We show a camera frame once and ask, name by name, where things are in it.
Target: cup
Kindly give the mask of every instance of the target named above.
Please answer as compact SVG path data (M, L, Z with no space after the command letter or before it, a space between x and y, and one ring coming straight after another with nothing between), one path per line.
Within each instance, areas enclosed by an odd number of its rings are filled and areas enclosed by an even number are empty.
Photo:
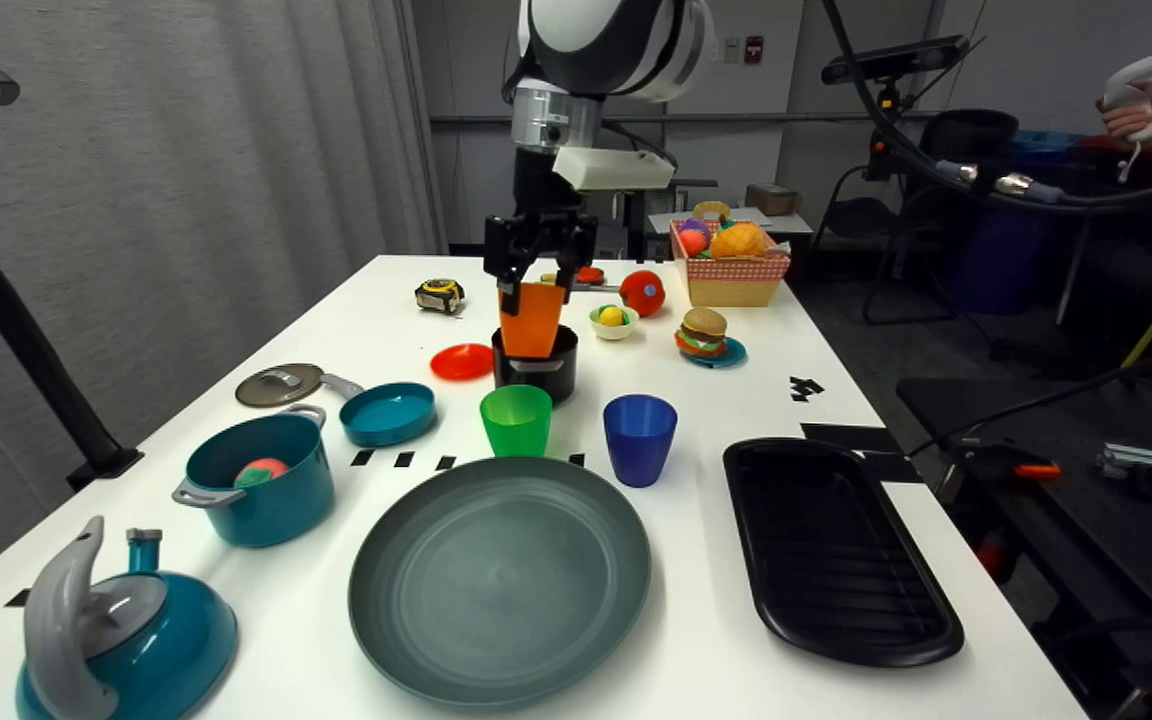
M499 384L482 402L486 433L496 458L543 458L551 402L537 384Z
M662 396L618 396L603 409L603 437L618 481L653 488L662 481L681 411Z

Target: blue cup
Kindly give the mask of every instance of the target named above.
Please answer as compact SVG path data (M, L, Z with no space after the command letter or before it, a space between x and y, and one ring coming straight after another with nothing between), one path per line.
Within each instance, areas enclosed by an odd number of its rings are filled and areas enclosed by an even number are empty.
M175 505L204 510L218 533L239 550L273 550L318 529L333 505L333 468L322 440L326 411L297 406L204 440L183 468ZM279 481L239 488L244 463L273 458Z
M653 488L662 481L681 411L662 396L618 396L603 409L603 433L618 481Z

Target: green cup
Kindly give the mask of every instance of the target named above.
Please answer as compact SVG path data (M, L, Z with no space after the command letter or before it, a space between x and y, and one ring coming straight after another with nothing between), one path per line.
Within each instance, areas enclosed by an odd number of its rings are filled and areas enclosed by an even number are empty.
M499 384L482 402L496 458L543 458L551 402L537 384Z

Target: gray plate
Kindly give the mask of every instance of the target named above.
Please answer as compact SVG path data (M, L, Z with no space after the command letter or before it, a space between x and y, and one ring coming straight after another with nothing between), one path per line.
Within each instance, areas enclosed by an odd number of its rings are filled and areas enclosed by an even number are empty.
M276 365L249 376L233 396L249 409L279 409L313 396L326 384L318 365Z
M390 510L351 565L347 616L390 682L499 712L595 669L647 582L644 525L599 476L482 459Z

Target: pot lid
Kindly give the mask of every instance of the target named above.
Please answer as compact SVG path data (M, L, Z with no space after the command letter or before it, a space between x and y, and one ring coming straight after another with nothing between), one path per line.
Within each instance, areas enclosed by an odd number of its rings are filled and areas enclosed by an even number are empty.
M326 367L318 365L276 365L256 376L249 376L238 390L238 402L249 409L279 409L313 396L326 384Z

